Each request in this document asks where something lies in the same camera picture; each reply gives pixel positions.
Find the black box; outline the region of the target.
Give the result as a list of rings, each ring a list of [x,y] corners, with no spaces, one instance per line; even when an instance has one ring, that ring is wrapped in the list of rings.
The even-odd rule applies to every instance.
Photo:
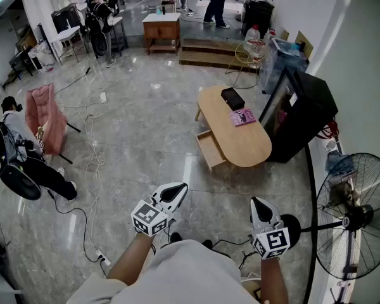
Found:
[[[240,110],[245,106],[245,101],[233,87],[223,89],[221,97],[232,111]]]

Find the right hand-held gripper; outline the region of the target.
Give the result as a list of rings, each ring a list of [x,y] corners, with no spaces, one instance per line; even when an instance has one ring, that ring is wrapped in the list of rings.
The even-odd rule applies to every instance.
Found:
[[[277,207],[272,203],[259,197],[252,197],[250,206],[250,220],[253,227],[260,227],[262,224],[280,223],[281,215]],[[281,257],[291,247],[287,227],[272,229],[268,232],[259,232],[258,229],[254,229],[251,236],[251,244],[262,260]]]

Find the white table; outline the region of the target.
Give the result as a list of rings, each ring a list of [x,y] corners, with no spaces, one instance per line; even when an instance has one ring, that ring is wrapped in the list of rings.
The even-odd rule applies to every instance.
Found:
[[[79,49],[84,47],[84,43],[81,47],[77,47],[73,42],[72,38],[75,37],[76,35],[79,36],[80,40],[83,41],[82,33],[80,31],[80,27],[72,27],[69,29],[66,29],[64,31],[61,31],[54,39],[52,39],[50,43],[50,47],[55,55],[56,60],[60,63],[60,65],[63,64],[62,57],[74,55],[77,63],[79,62],[79,58],[77,56],[77,52]],[[64,43],[67,42],[69,46],[66,47],[65,50],[62,50],[62,52],[58,53],[58,48],[56,47],[57,43]]]

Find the black glass-door cabinet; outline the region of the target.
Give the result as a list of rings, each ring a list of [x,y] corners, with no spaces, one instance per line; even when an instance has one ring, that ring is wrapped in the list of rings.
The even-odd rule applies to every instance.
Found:
[[[287,163],[337,112],[325,80],[284,68],[259,118],[272,143],[267,160]]]

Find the clear water jug red cap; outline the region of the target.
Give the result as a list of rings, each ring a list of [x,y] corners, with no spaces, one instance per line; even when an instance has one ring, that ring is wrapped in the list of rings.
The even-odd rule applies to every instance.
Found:
[[[257,24],[254,24],[246,32],[245,40],[246,41],[255,41],[255,40],[260,40],[260,39],[261,39],[261,34],[259,31],[259,26]]]

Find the blue cloth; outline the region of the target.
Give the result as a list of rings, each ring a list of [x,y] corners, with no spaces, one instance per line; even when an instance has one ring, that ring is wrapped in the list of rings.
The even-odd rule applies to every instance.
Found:
[[[352,169],[352,164],[348,158],[348,155],[342,155],[338,150],[334,149],[327,154],[326,160],[326,172],[346,173]]]

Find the grey table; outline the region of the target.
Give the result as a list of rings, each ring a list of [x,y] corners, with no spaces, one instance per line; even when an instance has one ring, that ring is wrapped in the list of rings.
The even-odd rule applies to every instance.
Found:
[[[116,16],[112,19],[111,30],[111,50],[120,56],[122,51],[128,48],[127,36],[124,29],[123,17]]]

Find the shallow wooden tray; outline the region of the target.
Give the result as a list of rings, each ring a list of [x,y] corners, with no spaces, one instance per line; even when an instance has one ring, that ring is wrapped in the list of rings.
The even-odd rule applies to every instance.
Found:
[[[210,172],[227,161],[211,130],[196,134],[196,142]]]

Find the clear bottle red label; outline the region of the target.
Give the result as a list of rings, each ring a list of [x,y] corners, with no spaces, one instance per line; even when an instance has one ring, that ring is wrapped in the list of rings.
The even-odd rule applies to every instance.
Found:
[[[244,50],[249,54],[251,59],[258,61],[266,57],[269,47],[264,40],[260,39],[245,41]]]

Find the wooden step platform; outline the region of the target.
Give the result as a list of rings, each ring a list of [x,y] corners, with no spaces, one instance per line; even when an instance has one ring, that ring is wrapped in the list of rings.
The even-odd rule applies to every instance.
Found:
[[[179,63],[181,65],[227,69],[238,44],[206,39],[183,39]]]

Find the black bin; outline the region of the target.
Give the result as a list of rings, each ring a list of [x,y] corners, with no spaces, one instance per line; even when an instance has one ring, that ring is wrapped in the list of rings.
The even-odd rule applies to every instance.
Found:
[[[263,38],[270,27],[273,10],[274,5],[266,0],[246,0],[241,14],[242,34],[246,35],[252,26],[257,25],[261,38]]]

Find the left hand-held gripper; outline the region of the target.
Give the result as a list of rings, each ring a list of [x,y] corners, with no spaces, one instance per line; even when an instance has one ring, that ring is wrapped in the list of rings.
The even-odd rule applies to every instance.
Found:
[[[174,212],[181,206],[187,192],[185,182],[171,182],[157,187],[153,197],[141,200],[133,209],[130,216],[135,229],[152,237],[170,227],[175,222]]]

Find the large cardboard sheet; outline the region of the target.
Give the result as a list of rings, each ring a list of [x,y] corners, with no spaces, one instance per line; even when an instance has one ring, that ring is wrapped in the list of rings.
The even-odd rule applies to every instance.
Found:
[[[298,31],[295,43],[300,46],[299,51],[301,51],[307,57],[307,59],[309,59],[314,47],[301,31]]]

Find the person's left forearm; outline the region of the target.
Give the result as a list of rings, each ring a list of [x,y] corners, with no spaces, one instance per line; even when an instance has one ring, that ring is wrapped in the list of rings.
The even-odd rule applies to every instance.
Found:
[[[136,234],[128,248],[109,271],[107,279],[118,280],[128,286],[134,284],[142,271],[153,240],[154,237],[146,234]]]

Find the person's white shirt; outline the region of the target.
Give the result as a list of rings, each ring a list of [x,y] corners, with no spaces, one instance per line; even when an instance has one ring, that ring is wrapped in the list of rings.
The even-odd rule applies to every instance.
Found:
[[[193,240],[157,252],[131,286],[92,274],[66,304],[257,304],[234,261]]]

